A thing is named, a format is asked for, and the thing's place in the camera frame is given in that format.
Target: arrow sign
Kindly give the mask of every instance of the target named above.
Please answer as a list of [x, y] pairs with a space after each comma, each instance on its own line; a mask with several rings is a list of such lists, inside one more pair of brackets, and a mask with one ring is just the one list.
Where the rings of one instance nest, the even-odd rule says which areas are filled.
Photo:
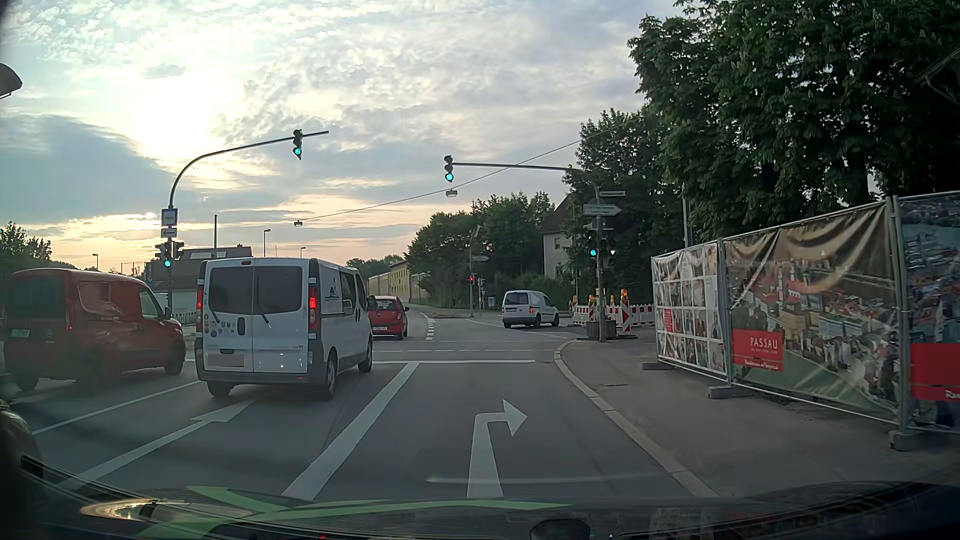
[[621, 211], [617, 205], [584, 205], [584, 215], [617, 215]]
[[158, 438], [156, 441], [149, 442], [141, 446], [140, 448], [135, 448], [127, 452], [126, 454], [118, 455], [114, 459], [101, 463], [100, 465], [97, 465], [92, 469], [87, 469], [86, 471], [83, 471], [82, 473], [76, 475], [72, 479], [64, 480], [63, 482], [60, 483], [60, 486], [65, 489], [76, 490], [86, 485], [87, 482], [90, 482], [96, 479], [101, 479], [106, 475], [112, 473], [113, 471], [116, 471], [117, 469], [125, 465], [129, 465], [133, 463], [134, 461], [143, 457], [144, 455], [149, 454], [150, 452], [153, 452], [154, 450], [157, 450], [159, 448], [162, 448], [180, 438], [183, 438], [184, 436], [196, 430], [199, 430], [200, 428], [202, 428], [203, 426], [206, 426], [207, 424], [211, 424], [213, 422], [229, 422], [230, 420], [233, 420], [234, 416], [236, 416], [237, 414], [240, 414], [240, 412], [243, 411], [243, 409], [247, 408], [247, 406], [250, 405], [251, 403], [253, 403], [253, 400], [246, 400], [245, 402], [240, 402], [230, 406], [225, 406], [224, 408], [219, 408], [212, 412], [207, 412], [207, 414], [202, 414], [200, 416], [197, 416], [196, 418], [192, 419], [195, 422], [195, 424], [191, 424], [186, 428], [183, 428], [182, 430], [174, 431], [169, 435], [162, 436]]
[[490, 440], [490, 422], [506, 422], [510, 435], [520, 429], [527, 415], [503, 400], [503, 412], [481, 412], [473, 419], [473, 445], [470, 447], [470, 471], [467, 477], [467, 497], [496, 499], [503, 497], [500, 475], [496, 472], [493, 443]]

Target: taillight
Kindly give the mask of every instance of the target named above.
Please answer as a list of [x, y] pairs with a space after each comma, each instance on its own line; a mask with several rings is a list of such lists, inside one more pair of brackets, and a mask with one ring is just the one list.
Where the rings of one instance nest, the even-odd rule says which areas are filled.
[[204, 286], [197, 286], [197, 333], [204, 331]]
[[317, 287], [311, 286], [308, 290], [309, 298], [307, 299], [307, 328], [310, 331], [317, 331], [317, 327], [319, 326], [317, 324]]

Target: fence base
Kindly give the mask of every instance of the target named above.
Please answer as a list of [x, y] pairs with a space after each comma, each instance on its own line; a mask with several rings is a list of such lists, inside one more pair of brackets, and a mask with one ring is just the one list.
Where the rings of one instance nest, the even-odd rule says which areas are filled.
[[666, 362], [640, 362], [642, 371], [669, 371], [674, 367]]
[[754, 395], [754, 391], [743, 386], [711, 386], [707, 389], [707, 397], [712, 400], [727, 400], [730, 398], [746, 398]]
[[899, 452], [946, 446], [950, 443], [948, 433], [937, 433], [935, 431], [891, 430], [887, 434], [889, 435], [890, 448]]

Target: traffic light arm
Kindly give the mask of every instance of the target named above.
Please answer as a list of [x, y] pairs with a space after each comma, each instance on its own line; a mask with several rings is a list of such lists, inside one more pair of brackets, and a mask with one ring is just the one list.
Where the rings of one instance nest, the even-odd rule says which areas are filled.
[[[329, 133], [330, 133], [330, 130], [326, 130], [326, 131], [316, 132], [312, 134], [303, 134], [300, 136], [300, 138], [308, 138], [310, 136], [317, 136], [317, 135], [327, 135]], [[267, 146], [268, 144], [277, 144], [279, 142], [287, 142], [288, 140], [293, 140], [293, 139], [294, 137], [291, 137], [291, 136], [286, 136], [284, 138], [275, 138], [274, 140], [265, 140], [263, 142], [255, 142], [254, 144], [246, 144], [244, 146], [237, 146], [235, 148], [227, 148], [226, 150], [217, 150], [216, 152], [210, 152], [209, 154], [203, 154], [202, 156], [197, 156], [193, 158], [189, 163], [186, 164], [186, 166], [183, 167], [183, 169], [177, 175], [177, 179], [174, 180], [173, 186], [170, 188], [170, 208], [174, 207], [174, 193], [177, 192], [177, 184], [180, 183], [180, 178], [183, 176], [183, 173], [185, 173], [186, 170], [189, 169], [197, 161], [204, 160], [206, 158], [212, 158], [214, 156], [220, 156], [221, 154], [226, 154], [229, 152], [236, 152], [238, 150], [249, 150], [251, 148], [257, 148], [259, 146]]]

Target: red sign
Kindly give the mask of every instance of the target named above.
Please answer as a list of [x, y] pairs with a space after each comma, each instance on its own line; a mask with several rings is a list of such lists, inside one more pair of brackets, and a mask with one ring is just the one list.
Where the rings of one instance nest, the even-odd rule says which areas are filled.
[[733, 329], [732, 356], [736, 365], [783, 371], [783, 334]]

